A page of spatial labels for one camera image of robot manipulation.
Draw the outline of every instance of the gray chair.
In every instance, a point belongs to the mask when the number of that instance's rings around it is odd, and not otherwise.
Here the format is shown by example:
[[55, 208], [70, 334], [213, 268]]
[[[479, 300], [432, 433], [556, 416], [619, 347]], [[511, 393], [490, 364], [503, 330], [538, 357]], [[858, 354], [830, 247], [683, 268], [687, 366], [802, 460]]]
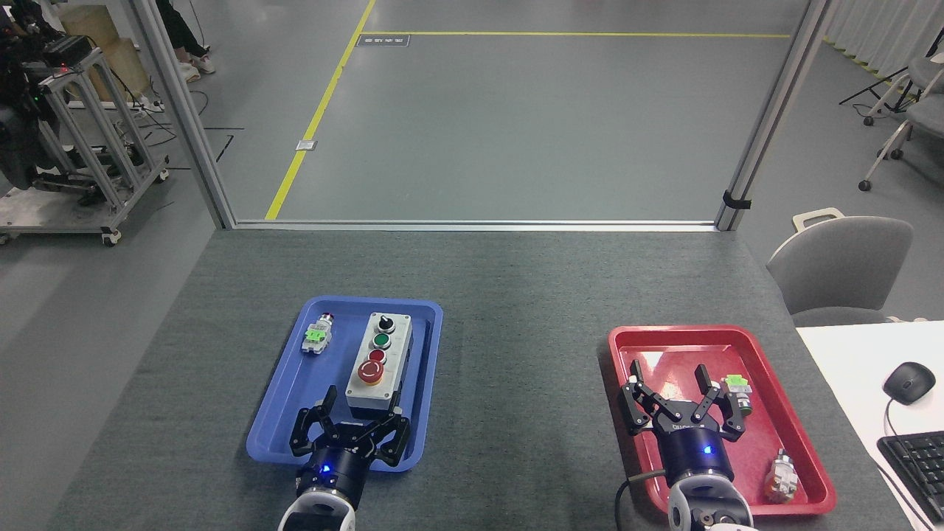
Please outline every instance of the gray chair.
[[882, 112], [882, 107], [886, 105], [892, 97], [898, 95], [898, 91], [902, 91], [902, 98], [904, 98], [904, 94], [908, 94], [908, 92], [914, 88], [918, 91], [915, 95], [915, 99], [921, 98], [923, 94], [944, 93], [944, 84], [936, 83], [941, 74], [941, 70], [944, 69], [942, 62], [944, 62], [944, 53], [935, 54], [930, 58], [916, 57], [908, 61], [907, 71], [892, 80], [888, 90], [885, 91], [875, 105], [865, 113], [862, 123], [867, 126], [874, 124], [874, 117]]
[[767, 270], [795, 326], [890, 322], [880, 310], [911, 247], [913, 229], [870, 215], [822, 221], [790, 236]]
[[921, 101], [909, 107], [904, 115], [905, 121], [888, 137], [866, 177], [859, 181], [859, 190], [867, 192], [872, 189], [872, 174], [883, 160], [888, 157], [898, 160], [902, 157], [902, 146], [906, 140], [911, 139], [911, 131], [915, 126], [937, 138], [944, 138], [944, 94], [924, 96]]

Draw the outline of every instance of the white curtain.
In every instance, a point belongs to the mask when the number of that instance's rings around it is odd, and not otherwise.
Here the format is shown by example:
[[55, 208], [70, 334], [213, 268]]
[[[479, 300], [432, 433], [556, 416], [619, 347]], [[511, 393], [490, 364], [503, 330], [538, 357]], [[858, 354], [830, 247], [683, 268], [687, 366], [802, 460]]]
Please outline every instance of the white curtain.
[[944, 27], [944, 0], [839, 0], [826, 40], [889, 76], [924, 57]]

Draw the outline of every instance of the metal cart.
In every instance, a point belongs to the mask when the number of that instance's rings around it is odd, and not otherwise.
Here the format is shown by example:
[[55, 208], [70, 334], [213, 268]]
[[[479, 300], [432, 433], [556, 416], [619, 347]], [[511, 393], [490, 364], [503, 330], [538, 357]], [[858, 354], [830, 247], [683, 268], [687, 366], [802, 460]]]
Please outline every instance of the metal cart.
[[[95, 91], [90, 76], [99, 76], [111, 100], [118, 103], [107, 111]], [[125, 94], [118, 89], [105, 57], [95, 48], [80, 64], [62, 68], [40, 83], [43, 96], [57, 118], [72, 136], [84, 167], [70, 156], [53, 128], [40, 121], [41, 142], [56, 159], [59, 178], [28, 190], [13, 189], [0, 197], [0, 244], [26, 232], [98, 233], [102, 243], [114, 247], [121, 238], [118, 226], [141, 199], [152, 182], [163, 182], [170, 174], [165, 169], [168, 158], [156, 159], [148, 150], [141, 131], [126, 105]], [[104, 140], [93, 147], [68, 108], [66, 92], [75, 88]], [[97, 204], [79, 204], [79, 195], [71, 191], [100, 193]]]

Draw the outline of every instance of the sneaker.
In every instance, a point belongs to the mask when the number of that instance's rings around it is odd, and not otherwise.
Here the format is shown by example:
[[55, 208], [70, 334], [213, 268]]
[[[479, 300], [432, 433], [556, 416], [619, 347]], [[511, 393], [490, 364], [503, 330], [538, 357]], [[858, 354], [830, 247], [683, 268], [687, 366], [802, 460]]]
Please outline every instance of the sneaker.
[[203, 57], [196, 58], [191, 56], [190, 64], [200, 69], [200, 72], [204, 74], [212, 74], [216, 72], [216, 67], [213, 66], [213, 63], [210, 62], [210, 55], [205, 55]]
[[200, 79], [200, 71], [189, 62], [179, 63], [177, 68], [180, 70], [180, 76], [183, 77], [184, 81], [187, 81], [188, 83]]

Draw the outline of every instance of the green button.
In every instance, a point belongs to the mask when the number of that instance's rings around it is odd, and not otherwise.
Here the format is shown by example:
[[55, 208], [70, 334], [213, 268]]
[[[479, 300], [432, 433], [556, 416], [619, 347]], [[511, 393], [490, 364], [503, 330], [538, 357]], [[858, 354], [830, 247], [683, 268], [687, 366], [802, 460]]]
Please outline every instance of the green button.
[[741, 376], [740, 374], [729, 374], [725, 380], [728, 382], [728, 385], [747, 385], [748, 380]]

